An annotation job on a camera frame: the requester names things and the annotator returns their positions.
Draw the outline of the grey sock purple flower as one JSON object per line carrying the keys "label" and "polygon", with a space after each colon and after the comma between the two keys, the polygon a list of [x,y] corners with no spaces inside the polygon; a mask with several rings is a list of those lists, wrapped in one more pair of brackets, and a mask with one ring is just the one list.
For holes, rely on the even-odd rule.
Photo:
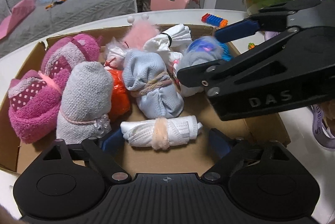
{"label": "grey sock purple flower", "polygon": [[219,46],[219,41],[212,36],[204,36],[194,40],[184,54],[195,52],[198,55],[196,61],[199,64],[222,59],[223,49]]}

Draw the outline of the white sock red band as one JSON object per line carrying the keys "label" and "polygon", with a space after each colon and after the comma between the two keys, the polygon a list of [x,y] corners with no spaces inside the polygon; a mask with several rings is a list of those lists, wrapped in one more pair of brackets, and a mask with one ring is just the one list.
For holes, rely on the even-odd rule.
{"label": "white sock red band", "polygon": [[198,55],[195,54],[195,52],[189,52],[188,54],[184,55],[180,52],[171,52],[169,54],[168,69],[170,70],[172,76],[179,85],[180,95],[182,95],[184,98],[193,96],[203,91],[203,88],[201,86],[186,86],[186,75],[182,71],[185,68],[199,64],[200,61],[196,61],[197,58]]}

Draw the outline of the grey sock bundle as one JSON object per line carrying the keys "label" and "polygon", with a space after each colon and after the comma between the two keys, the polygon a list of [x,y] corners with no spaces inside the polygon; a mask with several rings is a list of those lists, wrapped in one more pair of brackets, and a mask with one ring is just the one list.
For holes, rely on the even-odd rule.
{"label": "grey sock bundle", "polygon": [[62,93],[56,137],[78,144],[89,137],[101,138],[111,130],[113,78],[97,61],[77,64]]}

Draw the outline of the white sock black band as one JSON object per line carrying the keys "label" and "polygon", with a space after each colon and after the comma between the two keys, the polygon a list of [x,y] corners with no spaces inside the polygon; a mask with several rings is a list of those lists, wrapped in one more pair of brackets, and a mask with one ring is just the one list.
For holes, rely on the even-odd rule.
{"label": "white sock black band", "polygon": [[167,56],[175,52],[184,54],[191,43],[189,27],[180,23],[146,41],[143,50],[157,53],[160,56]]}

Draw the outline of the orange plastic bag bundle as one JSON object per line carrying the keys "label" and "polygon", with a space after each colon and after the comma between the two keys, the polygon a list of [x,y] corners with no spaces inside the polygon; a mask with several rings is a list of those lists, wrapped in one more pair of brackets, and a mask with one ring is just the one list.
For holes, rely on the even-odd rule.
{"label": "orange plastic bag bundle", "polygon": [[111,110],[108,113],[111,122],[124,115],[131,109],[131,103],[128,97],[127,89],[123,83],[122,71],[117,69],[107,70],[113,79],[113,89],[111,96]]}

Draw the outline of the white sock peach band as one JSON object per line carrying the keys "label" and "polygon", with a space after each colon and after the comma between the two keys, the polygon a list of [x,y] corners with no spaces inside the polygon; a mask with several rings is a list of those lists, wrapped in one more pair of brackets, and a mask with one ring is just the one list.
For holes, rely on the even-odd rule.
{"label": "white sock peach band", "polygon": [[151,147],[167,150],[171,146],[181,146],[195,140],[203,128],[196,116],[178,118],[156,118],[140,122],[122,122],[123,138],[133,147]]}

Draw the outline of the light blue cloth bundle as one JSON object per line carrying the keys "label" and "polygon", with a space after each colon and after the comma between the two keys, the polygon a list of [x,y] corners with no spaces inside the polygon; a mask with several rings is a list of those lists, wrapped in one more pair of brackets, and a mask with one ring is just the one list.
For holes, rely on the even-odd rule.
{"label": "light blue cloth bundle", "polygon": [[124,59],[123,82],[149,119],[176,118],[184,108],[163,59],[154,52],[130,50]]}

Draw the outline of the pink fluffy keychain toy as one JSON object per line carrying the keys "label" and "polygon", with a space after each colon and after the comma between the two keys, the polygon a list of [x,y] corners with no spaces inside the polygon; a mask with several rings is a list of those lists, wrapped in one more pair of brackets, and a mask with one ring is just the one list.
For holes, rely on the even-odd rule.
{"label": "pink fluffy keychain toy", "polygon": [[128,48],[142,50],[144,44],[149,39],[154,38],[160,33],[158,27],[148,21],[147,15],[138,21],[136,21],[133,16],[129,16],[127,22],[131,24],[131,27],[121,39],[121,42]]}

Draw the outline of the magenta pink towel bundle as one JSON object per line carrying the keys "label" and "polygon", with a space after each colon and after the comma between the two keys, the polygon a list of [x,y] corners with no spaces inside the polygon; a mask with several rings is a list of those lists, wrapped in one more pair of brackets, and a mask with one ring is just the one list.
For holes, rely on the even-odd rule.
{"label": "magenta pink towel bundle", "polygon": [[73,68],[97,61],[103,37],[80,33],[58,40],[45,54],[39,71],[12,79],[9,120],[23,143],[35,143],[55,130],[62,93]]}

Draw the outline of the clear bubble wrap bundle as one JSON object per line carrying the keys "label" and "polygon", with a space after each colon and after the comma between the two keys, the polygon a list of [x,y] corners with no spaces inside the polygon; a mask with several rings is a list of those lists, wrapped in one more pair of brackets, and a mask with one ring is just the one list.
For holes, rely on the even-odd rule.
{"label": "clear bubble wrap bundle", "polygon": [[123,70],[124,59],[129,50],[127,42],[112,38],[111,42],[106,44],[104,51],[104,67],[107,69]]}

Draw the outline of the blue knit sock bundle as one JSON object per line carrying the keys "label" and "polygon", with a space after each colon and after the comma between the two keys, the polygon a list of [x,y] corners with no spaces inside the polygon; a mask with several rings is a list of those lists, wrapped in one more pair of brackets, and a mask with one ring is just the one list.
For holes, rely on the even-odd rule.
{"label": "blue knit sock bundle", "polygon": [[222,53],[222,59],[224,61],[230,61],[233,59],[233,56],[230,53],[229,47],[227,43],[220,43],[219,42],[219,46],[223,49],[223,53]]}

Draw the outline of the multicolour brick cube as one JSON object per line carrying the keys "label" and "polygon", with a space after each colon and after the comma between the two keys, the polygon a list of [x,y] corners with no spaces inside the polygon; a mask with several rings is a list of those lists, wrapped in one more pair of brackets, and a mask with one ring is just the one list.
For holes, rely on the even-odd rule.
{"label": "multicolour brick cube", "polygon": [[249,43],[249,44],[247,45],[247,48],[248,48],[249,50],[251,50],[252,48],[255,48],[255,44],[254,44],[254,43]]}

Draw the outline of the small colourful brick stack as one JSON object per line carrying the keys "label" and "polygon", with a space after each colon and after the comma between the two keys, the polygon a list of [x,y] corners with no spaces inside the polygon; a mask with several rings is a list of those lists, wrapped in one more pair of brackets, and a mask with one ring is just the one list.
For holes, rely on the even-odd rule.
{"label": "small colourful brick stack", "polygon": [[224,19],[222,17],[219,17],[214,14],[206,13],[201,17],[202,23],[206,23],[208,25],[218,27],[218,28],[224,28],[228,25],[228,20]]}

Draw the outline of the pink cushion on sofa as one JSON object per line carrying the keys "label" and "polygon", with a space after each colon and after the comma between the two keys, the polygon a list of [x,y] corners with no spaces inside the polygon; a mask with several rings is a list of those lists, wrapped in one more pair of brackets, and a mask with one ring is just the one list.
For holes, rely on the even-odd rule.
{"label": "pink cushion on sofa", "polygon": [[9,35],[36,8],[35,0],[21,0],[11,11],[11,15],[1,22],[1,39]]}

